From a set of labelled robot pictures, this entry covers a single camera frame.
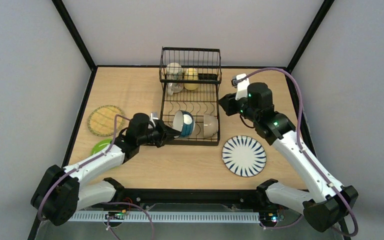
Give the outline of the yellow cup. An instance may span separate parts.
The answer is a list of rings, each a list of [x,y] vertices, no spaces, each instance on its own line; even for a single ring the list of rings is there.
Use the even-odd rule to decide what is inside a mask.
[[[196,68],[186,68],[184,70],[183,79],[186,81],[198,81],[199,73]],[[184,88],[188,91],[194,91],[199,88],[198,83],[184,83]]]

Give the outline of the small blue rimmed bowl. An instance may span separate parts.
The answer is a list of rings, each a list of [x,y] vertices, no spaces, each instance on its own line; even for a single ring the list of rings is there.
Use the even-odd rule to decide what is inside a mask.
[[[180,132],[179,138],[189,138],[195,130],[195,125],[194,117],[185,110],[178,110],[172,121],[172,128]]]

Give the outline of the black wire dish rack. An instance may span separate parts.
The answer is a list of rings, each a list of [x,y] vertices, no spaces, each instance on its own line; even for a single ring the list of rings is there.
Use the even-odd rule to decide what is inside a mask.
[[[183,67],[183,90],[168,95],[166,67],[169,63],[179,63]],[[198,70],[199,80],[184,80],[184,71],[187,68]],[[191,113],[195,121],[195,129],[190,137],[174,140],[174,145],[184,146],[217,146],[220,142],[220,131],[212,138],[204,138],[203,115],[210,114],[218,119],[220,126],[220,113],[218,105],[219,87],[222,82],[221,51],[218,48],[197,47],[169,47],[161,49],[159,62],[159,80],[162,86],[162,102],[160,118],[168,125],[173,124],[177,111]],[[197,83],[199,88],[193,91],[184,88],[184,83]]]

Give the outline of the white ceramic bowl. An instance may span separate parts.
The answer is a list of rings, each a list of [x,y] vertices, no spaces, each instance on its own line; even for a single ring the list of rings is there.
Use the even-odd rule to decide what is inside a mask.
[[[205,139],[212,138],[218,133],[218,119],[214,115],[205,113],[203,115],[203,137]]]

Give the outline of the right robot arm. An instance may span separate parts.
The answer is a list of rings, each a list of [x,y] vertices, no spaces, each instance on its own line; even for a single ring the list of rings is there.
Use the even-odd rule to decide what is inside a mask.
[[[307,187],[307,191],[298,190],[270,179],[258,186],[263,199],[300,213],[321,233],[346,216],[355,220],[352,208],[359,196],[357,190],[343,185],[319,162],[290,119],[275,110],[268,86],[241,82],[236,89],[218,101],[226,115],[250,120],[256,133],[286,158]]]

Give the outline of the beige patterned mug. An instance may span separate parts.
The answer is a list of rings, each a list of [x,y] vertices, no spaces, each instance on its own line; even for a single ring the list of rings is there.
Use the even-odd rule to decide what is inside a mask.
[[[184,84],[180,82],[183,79],[184,69],[177,62],[171,62],[166,66],[166,79],[171,80],[167,83],[167,94],[172,96],[184,89]]]

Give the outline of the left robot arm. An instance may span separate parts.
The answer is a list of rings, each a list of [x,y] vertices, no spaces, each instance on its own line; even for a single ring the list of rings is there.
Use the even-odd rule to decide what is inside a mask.
[[[60,226],[78,210],[110,202],[120,186],[117,181],[88,183],[131,160],[141,146],[160,148],[169,141],[190,136],[194,129],[195,120],[187,111],[177,111],[170,125],[145,113],[136,113],[129,119],[128,126],[115,132],[110,144],[102,150],[75,164],[52,165],[45,171],[30,200],[37,209],[38,220]]]

